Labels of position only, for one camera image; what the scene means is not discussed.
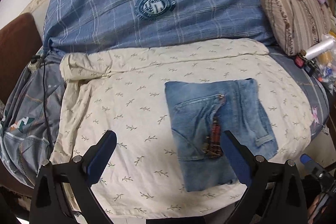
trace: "plastic roll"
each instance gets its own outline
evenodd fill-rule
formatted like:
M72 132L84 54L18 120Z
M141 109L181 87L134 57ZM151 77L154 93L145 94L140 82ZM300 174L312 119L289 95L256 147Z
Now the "plastic roll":
M317 43L316 45L306 50L305 58L307 60L311 60L319 56L321 53L324 53L332 49L334 45L335 45L335 38L331 35L324 34L323 40L320 43Z

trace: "blue plaid fabric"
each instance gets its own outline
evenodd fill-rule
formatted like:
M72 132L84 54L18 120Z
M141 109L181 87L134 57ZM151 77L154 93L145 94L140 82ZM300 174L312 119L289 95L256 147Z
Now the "blue plaid fabric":
M92 53L219 37L248 37L266 45L275 42L260 0L176 0L173 10L150 20L138 14L138 1L50 0L44 52Z

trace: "striped pillow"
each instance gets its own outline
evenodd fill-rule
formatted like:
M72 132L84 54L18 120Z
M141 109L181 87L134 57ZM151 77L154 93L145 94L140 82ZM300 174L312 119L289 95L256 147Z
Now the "striped pillow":
M278 44L289 56L320 42L331 29L328 7L317 0L260 0Z

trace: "reddish brown cloth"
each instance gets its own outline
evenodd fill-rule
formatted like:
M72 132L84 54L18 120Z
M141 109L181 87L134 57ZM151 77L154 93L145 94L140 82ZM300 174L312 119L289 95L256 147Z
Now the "reddish brown cloth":
M0 100L6 104L21 72L42 46L31 14L22 14L0 30Z

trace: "metal screw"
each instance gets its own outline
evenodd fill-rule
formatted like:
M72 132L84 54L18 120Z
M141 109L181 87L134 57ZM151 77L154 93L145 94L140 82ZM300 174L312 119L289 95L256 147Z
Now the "metal screw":
M80 162L82 160L82 156L74 156L72 160L73 162L76 162L76 163Z
M48 163L49 163L49 160L43 160L43 161L42 161L42 166L47 166Z
M293 160L288 160L287 163L288 163L289 166L294 166L295 165L295 162Z
M255 156L255 159L258 161L258 162L263 162L265 160L265 158L261 155L257 155Z

